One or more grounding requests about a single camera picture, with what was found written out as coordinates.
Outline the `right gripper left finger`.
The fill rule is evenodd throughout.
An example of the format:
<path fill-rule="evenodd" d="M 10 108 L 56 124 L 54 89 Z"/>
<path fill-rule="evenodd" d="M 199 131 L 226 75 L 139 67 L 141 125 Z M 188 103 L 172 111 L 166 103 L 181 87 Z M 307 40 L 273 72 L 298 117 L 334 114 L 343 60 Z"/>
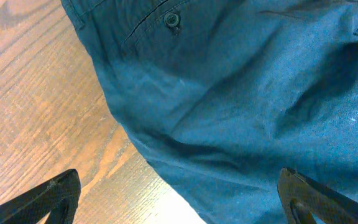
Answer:
<path fill-rule="evenodd" d="M 77 170 L 68 169 L 50 180 L 0 205 L 0 224 L 72 224 L 81 193 Z"/>

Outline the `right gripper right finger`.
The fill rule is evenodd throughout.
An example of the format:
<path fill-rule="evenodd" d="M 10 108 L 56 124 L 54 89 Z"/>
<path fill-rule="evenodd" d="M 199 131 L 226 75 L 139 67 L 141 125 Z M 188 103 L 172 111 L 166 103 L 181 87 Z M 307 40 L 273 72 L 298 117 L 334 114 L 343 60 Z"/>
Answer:
<path fill-rule="evenodd" d="M 289 167 L 280 170 L 277 192 L 289 224 L 358 224 L 358 202 Z"/>

